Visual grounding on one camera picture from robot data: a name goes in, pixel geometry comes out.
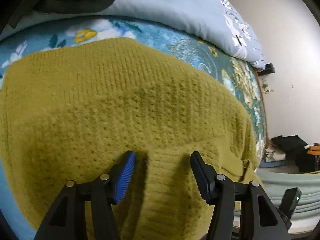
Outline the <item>teal floral bed sheet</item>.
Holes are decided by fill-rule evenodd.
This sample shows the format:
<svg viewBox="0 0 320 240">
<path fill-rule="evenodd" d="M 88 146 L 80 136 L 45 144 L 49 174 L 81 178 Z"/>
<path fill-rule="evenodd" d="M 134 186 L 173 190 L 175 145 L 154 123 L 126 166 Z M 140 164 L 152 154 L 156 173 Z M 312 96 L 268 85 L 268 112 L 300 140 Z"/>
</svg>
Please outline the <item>teal floral bed sheet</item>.
<svg viewBox="0 0 320 240">
<path fill-rule="evenodd" d="M 162 35 L 167 30 L 169 30 L 168 27 L 162 27 L 159 32 L 156 33 L 156 37 L 160 40 L 159 47 L 152 47 L 134 38 L 130 39 L 157 51 L 161 51 L 167 55 L 173 56 L 197 70 L 205 72 L 223 85 L 243 105 L 249 114 L 255 136 L 256 157 L 259 165 L 261 153 L 266 143 L 266 122 L 264 106 L 261 100 L 261 93 L 257 84 L 255 70 L 247 62 L 231 57 L 213 44 L 205 42 L 198 37 L 192 37 L 187 33 L 183 33 L 176 41 L 166 43 L 162 39 Z M 1 88 L 5 73 L 1 73 Z M 19 239 L 33 238 L 36 229 L 29 224 L 27 219 L 21 213 L 8 184 L 2 161 L 1 211 L 4 213 L 9 225 L 12 227 L 14 233 L 16 233 Z"/>
</svg>

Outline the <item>olive green knitted sweater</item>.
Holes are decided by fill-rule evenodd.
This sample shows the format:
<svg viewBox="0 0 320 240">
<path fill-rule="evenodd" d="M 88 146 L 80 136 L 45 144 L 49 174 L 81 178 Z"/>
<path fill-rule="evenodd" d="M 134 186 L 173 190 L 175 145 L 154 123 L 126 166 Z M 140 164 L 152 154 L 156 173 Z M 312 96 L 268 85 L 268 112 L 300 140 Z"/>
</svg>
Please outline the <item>olive green knitted sweater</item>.
<svg viewBox="0 0 320 240">
<path fill-rule="evenodd" d="M 212 209 L 190 154 L 232 181 L 257 180 L 243 105 L 218 81 L 130 38 L 42 51 L 10 65 L 1 88 L 1 161 L 37 229 L 68 180 L 92 181 L 128 150 L 135 169 L 114 214 L 122 239 L 199 239 Z"/>
</svg>

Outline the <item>grey-blue floral duvet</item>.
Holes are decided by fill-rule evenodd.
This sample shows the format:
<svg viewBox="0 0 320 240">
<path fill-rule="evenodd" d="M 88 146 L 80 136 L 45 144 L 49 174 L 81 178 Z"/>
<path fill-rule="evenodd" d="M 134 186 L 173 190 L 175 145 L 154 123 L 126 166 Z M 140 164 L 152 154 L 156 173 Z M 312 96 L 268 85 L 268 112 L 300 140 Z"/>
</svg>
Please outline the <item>grey-blue floral duvet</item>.
<svg viewBox="0 0 320 240">
<path fill-rule="evenodd" d="M 159 47 L 183 33 L 199 37 L 224 53 L 263 70 L 262 47 L 252 29 L 228 0 L 115 0 L 93 13 L 57 14 L 32 11 L 16 28 L 1 28 L 1 73 L 36 51 L 78 46 L 107 38 L 127 37 Z"/>
</svg>

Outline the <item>black device with green led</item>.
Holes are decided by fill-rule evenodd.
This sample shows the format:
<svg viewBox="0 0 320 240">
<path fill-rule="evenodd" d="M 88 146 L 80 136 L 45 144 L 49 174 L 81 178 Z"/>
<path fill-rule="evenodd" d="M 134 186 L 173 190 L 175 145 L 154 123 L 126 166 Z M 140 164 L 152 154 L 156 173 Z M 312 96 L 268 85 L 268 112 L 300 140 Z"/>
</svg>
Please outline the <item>black device with green led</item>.
<svg viewBox="0 0 320 240">
<path fill-rule="evenodd" d="M 291 228 L 291 217 L 298 205 L 301 195 L 302 192 L 297 187 L 287 189 L 282 197 L 280 206 L 277 208 L 287 230 Z"/>
</svg>

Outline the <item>small black speaker box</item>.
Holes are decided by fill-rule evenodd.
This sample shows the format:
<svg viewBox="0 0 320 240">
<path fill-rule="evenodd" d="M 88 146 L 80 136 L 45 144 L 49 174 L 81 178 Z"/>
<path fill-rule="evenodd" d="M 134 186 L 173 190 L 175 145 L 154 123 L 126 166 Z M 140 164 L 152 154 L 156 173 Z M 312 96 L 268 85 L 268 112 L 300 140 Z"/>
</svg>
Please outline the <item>small black speaker box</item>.
<svg viewBox="0 0 320 240">
<path fill-rule="evenodd" d="M 272 63 L 269 63 L 269 64 L 265 65 L 264 70 L 258 72 L 258 76 L 265 76 L 265 75 L 273 74 L 273 73 L 275 73 L 275 68 Z"/>
</svg>

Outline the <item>black bag on floor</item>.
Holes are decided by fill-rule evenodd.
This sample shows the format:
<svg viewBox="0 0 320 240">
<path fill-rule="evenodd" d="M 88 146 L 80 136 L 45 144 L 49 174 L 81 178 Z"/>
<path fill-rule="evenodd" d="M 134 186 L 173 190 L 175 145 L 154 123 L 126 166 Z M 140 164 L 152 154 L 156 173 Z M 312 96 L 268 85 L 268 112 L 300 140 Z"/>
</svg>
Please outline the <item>black bag on floor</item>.
<svg viewBox="0 0 320 240">
<path fill-rule="evenodd" d="M 286 154 L 286 160 L 295 161 L 299 172 L 315 172 L 316 157 L 308 154 L 310 146 L 298 135 L 284 137 L 282 135 L 271 139 L 271 144 Z"/>
</svg>

